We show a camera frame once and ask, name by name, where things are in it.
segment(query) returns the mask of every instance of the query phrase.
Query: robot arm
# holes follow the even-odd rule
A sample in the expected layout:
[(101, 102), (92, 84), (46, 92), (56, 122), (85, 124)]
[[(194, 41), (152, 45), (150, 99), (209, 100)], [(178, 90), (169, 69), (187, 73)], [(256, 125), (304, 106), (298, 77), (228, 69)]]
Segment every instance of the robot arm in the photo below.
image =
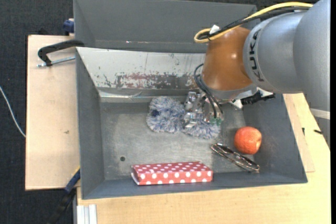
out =
[(196, 41), (208, 42), (203, 82), (226, 101), (254, 95), (258, 88), (303, 92), (320, 127), (329, 132), (324, 125), (330, 121), (330, 13), (331, 0), (320, 0), (264, 20), (252, 31), (240, 26), (244, 20), (220, 34), (200, 31)]

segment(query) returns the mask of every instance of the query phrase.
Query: black cable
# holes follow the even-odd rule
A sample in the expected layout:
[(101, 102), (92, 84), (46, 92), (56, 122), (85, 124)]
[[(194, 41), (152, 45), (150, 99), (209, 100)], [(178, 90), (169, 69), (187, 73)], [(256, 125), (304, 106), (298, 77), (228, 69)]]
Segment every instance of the black cable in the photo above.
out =
[(284, 14), (284, 13), (293, 12), (295, 10), (308, 10), (308, 9), (309, 9), (308, 7), (285, 7), (285, 8), (281, 8), (281, 9), (277, 9), (277, 10), (271, 10), (267, 13), (260, 14), (258, 16), (248, 18), (248, 19), (247, 18), (241, 18), (239, 20), (234, 21), (233, 23), (230, 23), (230, 24), (222, 27), (220, 30), (216, 31), (215, 33), (209, 34), (209, 32), (204, 32), (198, 37), (198, 39), (199, 40), (209, 39), (213, 36), (216, 36), (216, 35), (224, 32), (224, 31), (227, 31), (227, 30), (229, 30), (229, 29), (231, 29), (235, 26), (248, 23), (248, 22), (253, 21), (255, 19), (267, 19), (267, 18), (272, 17), (272, 16), (277, 16), (277, 15), (281, 15), (281, 14)]
[(218, 109), (220, 110), (221, 114), (223, 114), (223, 110), (221, 108), (221, 106), (219, 105), (219, 103), (217, 102), (216, 98), (211, 94), (211, 92), (209, 91), (208, 87), (205, 85), (205, 83), (200, 79), (201, 75), (196, 75), (197, 70), (203, 66), (203, 64), (198, 65), (195, 70), (194, 70), (194, 80), (197, 84), (197, 86), (203, 90), (205, 92), (206, 97), (208, 98), (210, 105), (212, 106), (213, 110), (214, 110), (214, 118), (217, 118), (217, 111), (215, 108), (215, 104), (218, 106)]
[(198, 79), (199, 78), (199, 75), (196, 75), (196, 72), (197, 70), (202, 66), (203, 64), (200, 64), (199, 66), (197, 66), (194, 70), (194, 80), (197, 84), (197, 86), (203, 90), (205, 92), (205, 96), (208, 98), (209, 102), (210, 102), (210, 105), (212, 106), (213, 110), (214, 110), (214, 117), (217, 118), (217, 111), (215, 109), (215, 105), (213, 103), (213, 101), (211, 100), (209, 94), (207, 93), (206, 89), (203, 88), (203, 86), (201, 85), (201, 81)]

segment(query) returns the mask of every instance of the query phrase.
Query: white polka dots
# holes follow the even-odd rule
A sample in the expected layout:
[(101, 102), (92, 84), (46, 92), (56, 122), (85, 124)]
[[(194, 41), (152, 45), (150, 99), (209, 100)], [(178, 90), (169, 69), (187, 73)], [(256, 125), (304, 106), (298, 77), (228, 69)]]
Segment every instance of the white polka dots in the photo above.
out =
[(138, 185), (210, 182), (213, 172), (201, 162), (132, 165)]

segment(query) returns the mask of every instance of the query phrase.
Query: metal clamp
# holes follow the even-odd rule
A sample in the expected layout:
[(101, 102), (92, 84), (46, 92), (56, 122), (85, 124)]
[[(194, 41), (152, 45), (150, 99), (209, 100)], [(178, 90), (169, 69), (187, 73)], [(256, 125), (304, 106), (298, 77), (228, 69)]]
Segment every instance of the metal clamp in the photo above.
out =
[(53, 45), (50, 45), (50, 46), (40, 48), (37, 55), (45, 63), (39, 64), (38, 67), (42, 67), (42, 66), (50, 67), (50, 66), (52, 66), (56, 63), (73, 60), (74, 57), (51, 61), (49, 59), (49, 57), (47, 56), (47, 54), (49, 54), (49, 53), (59, 51), (59, 50), (68, 49), (68, 48), (71, 48), (71, 47), (84, 47), (84, 43), (80, 40), (72, 39), (72, 40), (63, 41), (63, 42), (60, 42), (60, 43), (57, 43), (57, 44), (53, 44)]

